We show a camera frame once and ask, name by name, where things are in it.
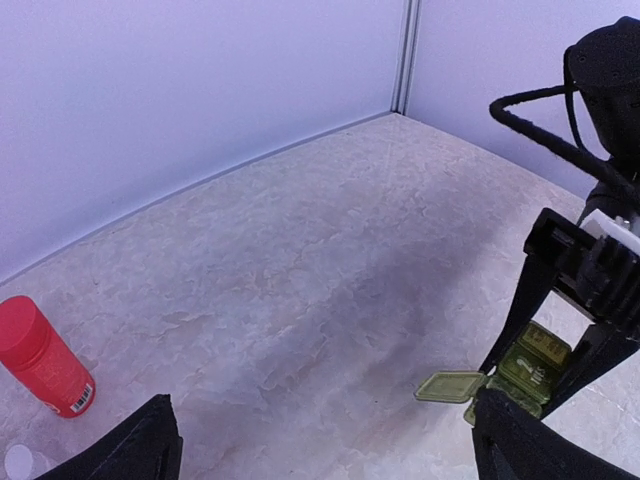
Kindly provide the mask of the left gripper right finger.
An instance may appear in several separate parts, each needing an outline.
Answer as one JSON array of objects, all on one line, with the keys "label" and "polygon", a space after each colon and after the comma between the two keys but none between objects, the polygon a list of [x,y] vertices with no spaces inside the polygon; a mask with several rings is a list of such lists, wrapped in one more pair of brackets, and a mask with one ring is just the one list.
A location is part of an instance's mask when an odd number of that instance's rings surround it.
[{"label": "left gripper right finger", "polygon": [[482,388],[472,428],[480,479],[632,479],[566,440],[504,392]]}]

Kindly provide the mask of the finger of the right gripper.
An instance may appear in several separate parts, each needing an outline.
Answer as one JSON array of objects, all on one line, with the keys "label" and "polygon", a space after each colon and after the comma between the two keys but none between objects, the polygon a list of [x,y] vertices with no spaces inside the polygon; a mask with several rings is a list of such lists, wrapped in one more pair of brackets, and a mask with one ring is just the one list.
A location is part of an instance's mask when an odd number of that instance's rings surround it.
[{"label": "finger of the right gripper", "polygon": [[574,299],[578,269],[595,240],[576,224],[544,208],[527,236],[525,260],[504,327],[479,370],[490,372],[532,320],[548,294],[558,288]]},{"label": "finger of the right gripper", "polygon": [[544,419],[566,403],[582,388],[590,385],[639,350],[639,340],[630,338],[610,324],[587,328],[543,407]]}]

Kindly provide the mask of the orange pill bottle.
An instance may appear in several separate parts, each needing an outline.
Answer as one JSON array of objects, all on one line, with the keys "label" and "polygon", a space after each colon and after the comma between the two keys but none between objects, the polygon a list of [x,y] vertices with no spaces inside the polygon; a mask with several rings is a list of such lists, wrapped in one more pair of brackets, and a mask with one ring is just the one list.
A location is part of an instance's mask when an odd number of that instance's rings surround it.
[{"label": "orange pill bottle", "polygon": [[82,415],[95,398],[89,370],[27,296],[1,303],[1,363],[63,418]]}]

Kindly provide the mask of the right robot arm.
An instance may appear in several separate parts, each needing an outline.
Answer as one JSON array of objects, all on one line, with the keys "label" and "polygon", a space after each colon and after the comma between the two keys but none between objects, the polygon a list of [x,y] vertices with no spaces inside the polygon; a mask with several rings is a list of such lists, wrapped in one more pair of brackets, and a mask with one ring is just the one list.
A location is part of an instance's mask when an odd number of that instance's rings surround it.
[{"label": "right robot arm", "polygon": [[[607,159],[512,112],[558,95],[568,114],[583,99]],[[560,85],[499,98],[489,111],[597,182],[577,221],[539,214],[505,325],[481,365],[542,418],[639,349],[638,21],[587,34],[565,51]]]}]

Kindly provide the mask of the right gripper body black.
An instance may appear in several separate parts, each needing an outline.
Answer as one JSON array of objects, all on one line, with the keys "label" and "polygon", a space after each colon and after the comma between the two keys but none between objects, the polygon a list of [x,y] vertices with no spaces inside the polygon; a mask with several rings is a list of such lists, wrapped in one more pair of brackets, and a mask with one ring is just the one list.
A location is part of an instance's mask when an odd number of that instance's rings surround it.
[{"label": "right gripper body black", "polygon": [[551,241],[552,291],[595,323],[637,330],[639,255],[610,236],[584,242],[554,234]]}]

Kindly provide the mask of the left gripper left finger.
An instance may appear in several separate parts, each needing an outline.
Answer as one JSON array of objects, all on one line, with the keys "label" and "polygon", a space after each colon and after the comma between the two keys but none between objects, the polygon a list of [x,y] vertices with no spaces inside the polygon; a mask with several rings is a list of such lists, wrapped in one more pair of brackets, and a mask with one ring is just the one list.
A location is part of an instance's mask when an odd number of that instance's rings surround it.
[{"label": "left gripper left finger", "polygon": [[177,479],[182,452],[171,396],[157,394],[95,444],[39,479]]}]

